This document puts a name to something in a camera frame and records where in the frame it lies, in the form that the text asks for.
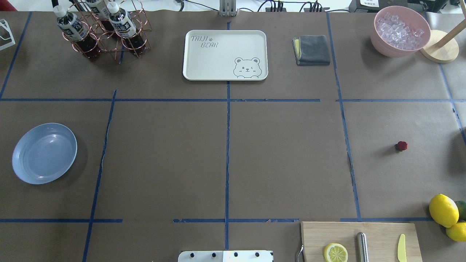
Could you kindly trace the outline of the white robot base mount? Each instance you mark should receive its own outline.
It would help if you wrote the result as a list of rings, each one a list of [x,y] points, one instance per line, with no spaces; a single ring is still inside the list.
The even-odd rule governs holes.
[[[178,262],[273,262],[274,255],[269,250],[211,250],[183,251]]]

